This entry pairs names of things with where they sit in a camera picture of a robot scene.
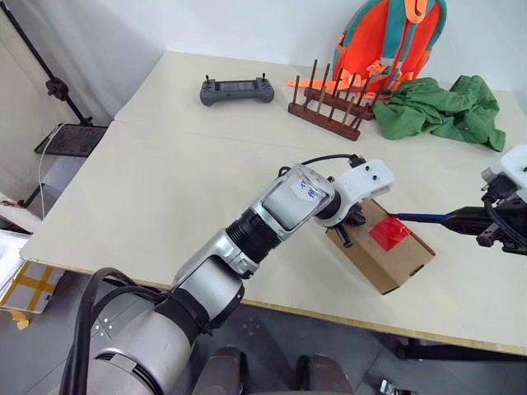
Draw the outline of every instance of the white cable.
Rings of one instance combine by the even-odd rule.
[[[40,202],[42,203],[42,221],[45,217],[45,211],[44,211],[44,191],[42,190],[42,178],[40,177],[40,171],[42,170],[42,160],[44,159],[44,154],[46,153],[46,150],[48,149],[49,144],[54,139],[55,136],[57,136],[57,133],[60,132],[60,129],[63,128],[65,123],[62,123],[60,126],[57,126],[53,132],[49,134],[48,142],[46,143],[44,149],[42,150],[42,154],[40,154],[40,162],[39,162],[39,189],[40,189]]]

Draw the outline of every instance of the game controller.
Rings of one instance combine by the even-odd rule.
[[[213,105],[219,100],[260,99],[269,103],[274,98],[271,83],[262,77],[246,81],[216,81],[207,79],[201,85],[199,99],[204,105]]]

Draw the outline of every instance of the silver robot arm segment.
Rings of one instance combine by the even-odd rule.
[[[88,393],[171,394],[198,334],[222,325],[243,297],[242,279],[271,249],[312,216],[321,216],[323,226],[337,225],[350,207],[387,192],[392,182],[380,160],[362,163],[334,183],[305,165],[293,166],[179,270],[164,301],[96,354]]]

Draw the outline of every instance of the green towel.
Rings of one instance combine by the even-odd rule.
[[[449,91],[433,78],[407,81],[392,93],[389,103],[377,102],[374,113],[390,140],[430,132],[503,151],[505,132],[494,126],[499,110],[481,77],[461,76]]]

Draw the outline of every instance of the white table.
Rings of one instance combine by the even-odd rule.
[[[205,74],[250,79],[266,72],[276,95],[199,102]],[[309,70],[272,63],[166,53],[116,115],[96,150],[43,225],[24,258],[93,272],[113,266],[147,284],[168,286],[219,228],[266,188],[281,165],[328,153],[381,158],[395,185],[388,211],[448,212],[481,205],[480,173],[498,154],[432,135],[390,141],[364,122],[350,142],[287,113],[285,80]],[[525,140],[514,96],[497,92],[506,148]],[[338,176],[341,160],[321,163]],[[527,260],[499,245],[438,225],[410,227],[436,257],[400,289],[380,295],[314,223],[272,251],[245,283],[245,303],[453,344],[527,354]]]

